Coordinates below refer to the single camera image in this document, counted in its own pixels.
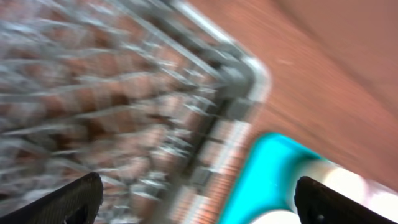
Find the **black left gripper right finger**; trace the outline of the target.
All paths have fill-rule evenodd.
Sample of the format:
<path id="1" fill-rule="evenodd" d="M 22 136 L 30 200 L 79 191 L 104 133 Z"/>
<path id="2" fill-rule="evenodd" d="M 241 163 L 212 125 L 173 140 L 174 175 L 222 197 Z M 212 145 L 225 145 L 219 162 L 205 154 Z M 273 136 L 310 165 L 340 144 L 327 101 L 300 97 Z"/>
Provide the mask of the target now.
<path id="1" fill-rule="evenodd" d="M 396 224 L 308 176 L 297 181 L 294 203 L 301 224 Z"/>

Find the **white round plate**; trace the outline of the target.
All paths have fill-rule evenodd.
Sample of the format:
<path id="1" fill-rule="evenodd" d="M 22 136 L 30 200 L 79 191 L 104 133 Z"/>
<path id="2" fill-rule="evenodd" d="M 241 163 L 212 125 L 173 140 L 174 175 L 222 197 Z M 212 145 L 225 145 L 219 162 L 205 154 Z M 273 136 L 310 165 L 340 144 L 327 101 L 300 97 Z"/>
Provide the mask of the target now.
<path id="1" fill-rule="evenodd" d="M 251 224 L 299 224 L 299 213 L 294 204 L 295 188 L 299 178 L 311 177 L 330 189 L 394 223 L 397 223 L 397 193 L 375 182 L 365 179 L 344 167 L 330 161 L 304 162 L 292 178 L 287 194 L 289 209 L 273 209 L 264 212 L 251 221 Z"/>

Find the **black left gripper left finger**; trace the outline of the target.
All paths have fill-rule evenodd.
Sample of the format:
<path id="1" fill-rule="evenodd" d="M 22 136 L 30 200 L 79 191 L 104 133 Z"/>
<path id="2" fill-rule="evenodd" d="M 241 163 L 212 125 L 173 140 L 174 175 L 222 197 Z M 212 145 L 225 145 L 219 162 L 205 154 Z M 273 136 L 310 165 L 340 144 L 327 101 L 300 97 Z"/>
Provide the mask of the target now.
<path id="1" fill-rule="evenodd" d="M 1 224 L 93 224 L 103 202 L 103 183 L 96 172 L 1 217 Z"/>

